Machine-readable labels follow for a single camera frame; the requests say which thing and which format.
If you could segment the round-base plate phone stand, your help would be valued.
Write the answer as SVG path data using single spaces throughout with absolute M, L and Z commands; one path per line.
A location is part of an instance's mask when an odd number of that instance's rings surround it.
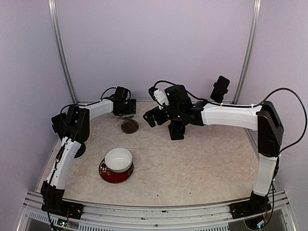
M 121 130 L 125 134 L 133 134 L 139 129 L 139 123 L 134 119 L 134 116 L 123 117 Z

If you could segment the black folding phone stand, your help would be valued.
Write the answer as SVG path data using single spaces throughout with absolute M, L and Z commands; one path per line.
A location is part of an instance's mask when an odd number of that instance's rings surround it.
M 186 125 L 181 121 L 171 121 L 168 125 L 168 130 L 172 141 L 183 140 Z

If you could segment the black pole phone stand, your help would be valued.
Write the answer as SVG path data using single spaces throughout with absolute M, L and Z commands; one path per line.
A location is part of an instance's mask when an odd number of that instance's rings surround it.
M 210 98 L 217 103 L 221 103 L 224 99 L 224 95 L 228 92 L 228 86 L 227 84 L 216 82 Z
M 62 113 L 61 116 L 62 116 L 63 120 L 65 120 L 66 113 Z M 70 123 L 69 122 L 66 122 L 66 123 L 67 123 L 67 125 L 69 126 L 70 130 L 73 133 L 75 133 L 77 131 L 77 120 L 73 119 Z M 71 136 L 72 135 L 70 134 L 68 128 L 64 124 L 63 137 L 69 137 L 70 138 Z M 81 147 L 78 149 L 78 151 L 75 154 L 74 158 L 81 157 L 84 154 L 85 150 L 86 150 L 86 145 L 85 145 L 85 143 L 82 143 Z

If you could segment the silver-edged black smartphone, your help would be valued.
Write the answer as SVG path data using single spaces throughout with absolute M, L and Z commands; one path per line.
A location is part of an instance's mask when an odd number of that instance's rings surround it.
M 59 139 L 63 138 L 64 124 L 61 120 L 61 115 L 57 114 L 51 118 L 52 128 L 56 134 L 58 134 Z

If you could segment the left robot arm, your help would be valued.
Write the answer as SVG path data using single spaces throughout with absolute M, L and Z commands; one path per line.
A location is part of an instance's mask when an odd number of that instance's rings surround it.
M 52 128 L 61 140 L 53 168 L 43 182 L 40 193 L 43 197 L 42 210 L 57 215 L 70 211 L 72 203 L 63 200 L 65 181 L 75 157 L 84 154 L 85 142 L 90 136 L 90 122 L 103 114 L 115 116 L 133 115 L 136 113 L 136 100 L 131 91 L 124 87 L 115 87 L 110 96 L 101 96 L 93 103 L 69 104 L 59 114 L 52 117 Z

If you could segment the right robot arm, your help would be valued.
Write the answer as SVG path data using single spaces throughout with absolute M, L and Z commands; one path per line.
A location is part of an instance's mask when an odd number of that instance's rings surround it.
M 164 91 L 156 87 L 149 94 L 157 107 L 144 113 L 150 127 L 169 121 L 170 138 L 182 140 L 187 125 L 222 125 L 245 128 L 258 132 L 259 164 L 257 179 L 251 199 L 246 203 L 249 213 L 255 214 L 265 205 L 265 197 L 278 168 L 278 159 L 283 137 L 283 125 L 272 102 L 261 105 L 230 105 L 198 100 L 192 103 L 183 85 L 173 85 Z

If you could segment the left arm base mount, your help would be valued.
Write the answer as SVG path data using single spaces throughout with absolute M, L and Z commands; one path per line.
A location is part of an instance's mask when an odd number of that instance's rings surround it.
M 55 187 L 43 187 L 40 192 L 43 197 L 41 210 L 80 220 L 84 207 L 83 204 L 63 200 L 64 192 L 65 190 L 59 190 Z

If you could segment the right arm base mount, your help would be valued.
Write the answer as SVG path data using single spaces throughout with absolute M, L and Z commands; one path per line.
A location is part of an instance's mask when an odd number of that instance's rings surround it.
M 249 200 L 230 204 L 233 219 L 260 214 L 271 209 L 268 196 L 257 195 L 254 191 L 251 192 Z

